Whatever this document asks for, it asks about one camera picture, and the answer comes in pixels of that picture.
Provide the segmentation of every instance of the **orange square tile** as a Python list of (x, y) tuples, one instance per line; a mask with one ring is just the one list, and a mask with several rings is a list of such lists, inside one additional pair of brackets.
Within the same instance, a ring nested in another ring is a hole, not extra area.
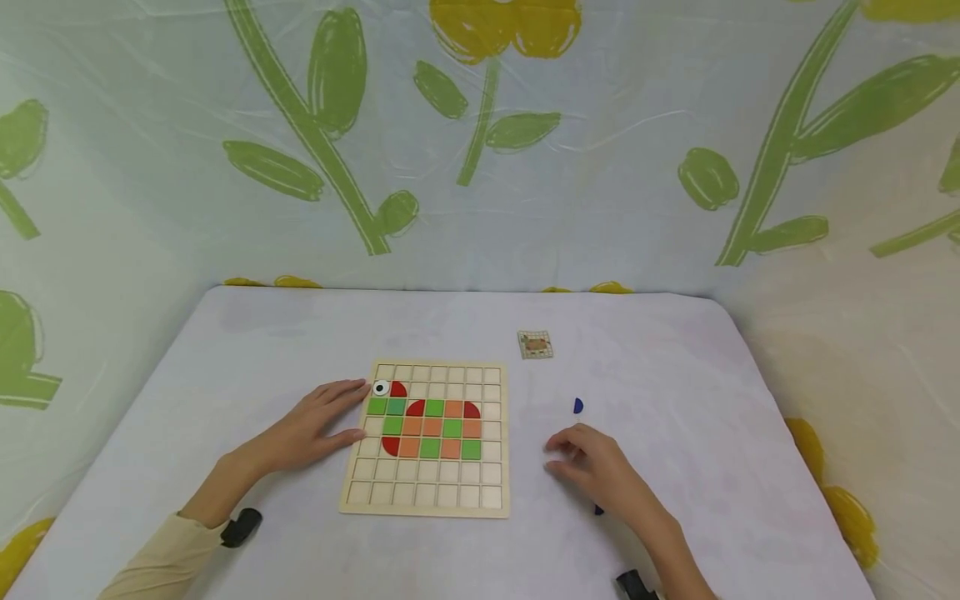
[(464, 421), (464, 437), (479, 438), (483, 432), (483, 422), (479, 420), (467, 419)]
[(399, 455), (403, 458), (420, 456), (420, 438), (400, 438)]
[(440, 432), (444, 428), (443, 419), (424, 419), (423, 435), (428, 438), (439, 438)]
[(460, 440), (444, 440), (440, 447), (440, 458), (460, 458)]
[(404, 417), (403, 429), (401, 430), (401, 435), (418, 436), (420, 434), (420, 429), (422, 427), (423, 427), (423, 419), (421, 419), (420, 417)]
[(462, 400), (447, 400), (444, 405), (444, 417), (462, 419), (464, 417), (464, 402)]

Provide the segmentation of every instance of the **sleeve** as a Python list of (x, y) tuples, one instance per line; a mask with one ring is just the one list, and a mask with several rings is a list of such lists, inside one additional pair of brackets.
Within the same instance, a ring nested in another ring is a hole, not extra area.
[(97, 600), (180, 600), (220, 545), (227, 523), (207, 529), (170, 515)]

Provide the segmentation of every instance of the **wooden grid board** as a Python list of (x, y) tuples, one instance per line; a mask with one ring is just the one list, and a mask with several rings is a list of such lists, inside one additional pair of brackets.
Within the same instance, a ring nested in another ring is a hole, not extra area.
[(503, 365), (378, 360), (370, 381), (341, 513), (510, 516)]

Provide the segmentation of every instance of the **white table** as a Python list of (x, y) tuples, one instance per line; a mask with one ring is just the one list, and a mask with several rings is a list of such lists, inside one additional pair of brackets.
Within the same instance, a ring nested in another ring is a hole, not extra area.
[[(555, 358), (521, 360), (519, 329)], [(642, 549), (542, 468), (574, 422), (614, 435), (727, 600), (873, 595), (730, 317), (674, 295), (211, 290), (8, 596), (93, 598), (225, 451), (376, 358), (494, 361), (510, 381), (506, 520), (340, 515), (346, 453), (266, 481), (191, 597), (613, 599)], [(342, 426), (354, 426), (351, 413)]]

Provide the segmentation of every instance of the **left hand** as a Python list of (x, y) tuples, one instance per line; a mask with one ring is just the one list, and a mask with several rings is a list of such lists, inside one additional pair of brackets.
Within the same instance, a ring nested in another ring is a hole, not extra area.
[(347, 429), (326, 437), (336, 417), (359, 404), (370, 391), (364, 379), (325, 383), (307, 394), (285, 417), (234, 450), (262, 474), (304, 468), (340, 448), (363, 440), (362, 429)]

